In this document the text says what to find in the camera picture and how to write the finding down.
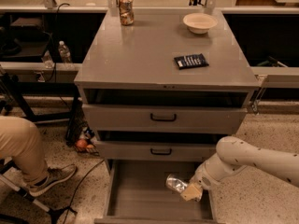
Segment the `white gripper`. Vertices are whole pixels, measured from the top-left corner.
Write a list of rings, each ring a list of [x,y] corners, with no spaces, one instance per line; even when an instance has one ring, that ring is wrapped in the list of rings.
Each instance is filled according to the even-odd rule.
[[[235,165],[221,160],[217,153],[205,160],[195,170],[193,177],[180,196],[185,201],[195,200],[199,202],[203,196],[203,189],[210,190],[220,184],[220,181],[236,173]]]

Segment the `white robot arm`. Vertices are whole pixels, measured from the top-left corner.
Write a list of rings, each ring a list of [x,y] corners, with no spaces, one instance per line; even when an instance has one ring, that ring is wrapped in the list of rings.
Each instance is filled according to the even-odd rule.
[[[223,178],[236,175],[247,166],[299,187],[298,154],[255,147],[239,138],[227,136],[217,143],[216,153],[196,169],[181,197],[185,201],[201,200],[204,189],[212,189]]]

